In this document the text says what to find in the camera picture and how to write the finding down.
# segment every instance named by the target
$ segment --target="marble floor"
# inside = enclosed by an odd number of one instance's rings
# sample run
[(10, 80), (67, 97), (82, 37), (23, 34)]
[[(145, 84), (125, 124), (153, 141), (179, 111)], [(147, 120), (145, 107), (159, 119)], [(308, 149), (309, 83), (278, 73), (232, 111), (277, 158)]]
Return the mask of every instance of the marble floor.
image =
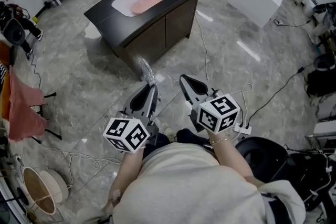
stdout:
[[(122, 108), (141, 82), (114, 56), (99, 35), (92, 36), (92, 26), (83, 13), (100, 0), (61, 1), (61, 6), (41, 15), (38, 26), (44, 29), (44, 37), (40, 42), (33, 42), (41, 89), (45, 94), (57, 92), (44, 108), (48, 128), (63, 137), (60, 141), (47, 134), (42, 144), (94, 158), (120, 159), (121, 154), (107, 144), (101, 134), (109, 118)], [(317, 56), (308, 38), (311, 25), (278, 27), (269, 21), (260, 29), (227, 4), (227, 0), (198, 0), (197, 10), (213, 19), (210, 22), (196, 14), (208, 50), (206, 62), (201, 31), (194, 20), (190, 39), (184, 38), (152, 65), (162, 96), (155, 113), (155, 122), (161, 131), (168, 126), (175, 131), (184, 127), (194, 130), (188, 118), (190, 109), (178, 84), (183, 73), (206, 78), (207, 70), (209, 81), (224, 93), (239, 91), (246, 83), (253, 84), (253, 91), (245, 94), (251, 115), (298, 68), (312, 63)], [(298, 25), (307, 20), (302, 9), (290, 0), (283, 1), (277, 15), (287, 24)], [(237, 41), (253, 53), (247, 53)], [(19, 51), (15, 71), (28, 85), (38, 86), (38, 76), (22, 51)], [(294, 148), (307, 146), (304, 135), (312, 132), (316, 122), (314, 109), (304, 91), (303, 75), (307, 72), (295, 76), (253, 117), (252, 135)], [(241, 93), (233, 97), (243, 108)], [(25, 166), (54, 169), (72, 185), (70, 197), (58, 206), (64, 223), (73, 223), (80, 208), (99, 208), (106, 202), (118, 164), (104, 161), (95, 165), (92, 160), (74, 157), (71, 180), (69, 155), (61, 156), (32, 139), (11, 144), (14, 153), (20, 155), (22, 149)]]

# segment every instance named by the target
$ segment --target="bathroom vanity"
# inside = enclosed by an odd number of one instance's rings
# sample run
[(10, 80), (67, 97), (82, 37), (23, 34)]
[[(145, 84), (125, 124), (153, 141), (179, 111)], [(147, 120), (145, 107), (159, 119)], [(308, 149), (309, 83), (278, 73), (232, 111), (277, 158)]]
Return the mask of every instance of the bathroom vanity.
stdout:
[(136, 15), (137, 0), (102, 0), (85, 12), (117, 57), (140, 77), (138, 57), (157, 61), (182, 38), (189, 38), (197, 0), (161, 0)]

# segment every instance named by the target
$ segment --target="pink towel on rack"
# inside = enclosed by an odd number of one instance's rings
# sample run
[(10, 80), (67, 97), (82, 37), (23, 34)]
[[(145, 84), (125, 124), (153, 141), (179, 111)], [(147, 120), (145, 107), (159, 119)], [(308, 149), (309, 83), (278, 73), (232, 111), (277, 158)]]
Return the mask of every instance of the pink towel on rack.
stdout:
[(25, 85), (15, 75), (12, 66), (9, 68), (10, 111), (9, 136), (12, 141), (20, 141), (26, 137), (41, 136), (47, 126), (47, 120), (33, 111), (30, 106), (44, 104), (41, 90)]

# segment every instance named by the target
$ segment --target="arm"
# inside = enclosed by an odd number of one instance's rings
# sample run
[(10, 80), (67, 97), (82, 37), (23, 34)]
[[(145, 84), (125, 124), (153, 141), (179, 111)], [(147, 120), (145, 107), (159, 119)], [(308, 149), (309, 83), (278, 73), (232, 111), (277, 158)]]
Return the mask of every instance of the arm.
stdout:
[[(222, 138), (225, 138), (224, 132), (215, 135), (208, 131), (208, 135), (210, 141), (218, 141)], [(264, 184), (253, 176), (251, 168), (230, 140), (225, 140), (212, 146), (220, 165), (225, 165), (232, 168), (241, 176), (243, 176), (246, 181), (250, 182), (256, 187), (260, 187)]]
[(125, 153), (124, 158), (122, 160), (122, 164), (120, 166), (119, 172), (112, 183), (111, 189), (109, 191), (108, 201), (103, 210), (106, 210), (109, 206), (116, 206), (119, 203), (119, 199), (117, 201), (113, 201), (113, 193), (120, 192), (120, 197), (123, 195), (128, 186), (136, 180), (138, 174), (141, 169), (143, 156), (143, 148), (139, 149), (136, 153)]
[(16, 9), (16, 11), (17, 11), (17, 12), (19, 12), (20, 14), (22, 14), (22, 13), (23, 13), (23, 11), (22, 11), (22, 8), (20, 8), (19, 6), (16, 6), (16, 8), (15, 8), (15, 9)]

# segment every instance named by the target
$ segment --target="cabinet door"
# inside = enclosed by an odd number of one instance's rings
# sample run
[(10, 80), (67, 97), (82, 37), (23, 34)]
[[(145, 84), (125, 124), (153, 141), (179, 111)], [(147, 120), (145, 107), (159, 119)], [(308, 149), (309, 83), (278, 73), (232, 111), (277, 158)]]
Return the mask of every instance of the cabinet door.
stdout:
[(165, 43), (165, 17), (162, 17), (128, 43), (125, 50), (131, 58), (141, 56), (152, 63), (165, 52)]
[(197, 0), (188, 0), (166, 15), (166, 45), (173, 47), (188, 35), (193, 25)]

